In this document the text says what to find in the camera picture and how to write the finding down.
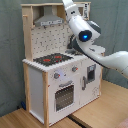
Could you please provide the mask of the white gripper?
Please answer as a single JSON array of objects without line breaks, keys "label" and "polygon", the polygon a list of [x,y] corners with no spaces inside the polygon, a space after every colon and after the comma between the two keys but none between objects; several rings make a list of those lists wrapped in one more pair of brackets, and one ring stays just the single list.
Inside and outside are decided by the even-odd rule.
[{"label": "white gripper", "polygon": [[65,13],[66,13],[66,20],[69,21],[73,16],[79,15],[78,6],[72,0],[62,0]]}]

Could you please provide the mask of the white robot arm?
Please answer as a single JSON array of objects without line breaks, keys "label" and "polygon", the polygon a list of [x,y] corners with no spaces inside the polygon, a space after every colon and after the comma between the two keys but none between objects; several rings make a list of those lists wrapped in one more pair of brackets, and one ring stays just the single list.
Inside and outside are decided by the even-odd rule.
[{"label": "white robot arm", "polygon": [[94,41],[100,36],[101,29],[93,21],[85,21],[72,0],[62,0],[66,21],[72,30],[77,42],[73,44],[74,49],[86,55],[99,65],[118,71],[128,79],[128,52],[119,51],[109,56],[102,56],[91,50]]}]

